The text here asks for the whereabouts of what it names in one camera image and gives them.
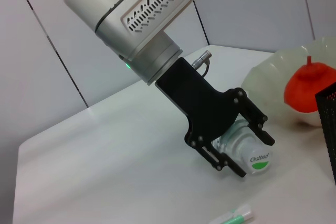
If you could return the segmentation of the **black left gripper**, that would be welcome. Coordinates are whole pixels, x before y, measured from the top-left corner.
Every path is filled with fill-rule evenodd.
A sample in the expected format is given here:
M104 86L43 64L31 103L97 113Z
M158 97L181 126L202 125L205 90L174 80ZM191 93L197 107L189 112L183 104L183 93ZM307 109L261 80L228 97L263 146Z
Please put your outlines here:
M223 135L238 115L245 118L248 127L264 144L275 144L275 140L263 130L268 117L244 90L217 91L183 58L173 63L155 86L186 116L186 144L217 171L228 166L239 177L247 175L227 154L220 153L212 143L208 143Z

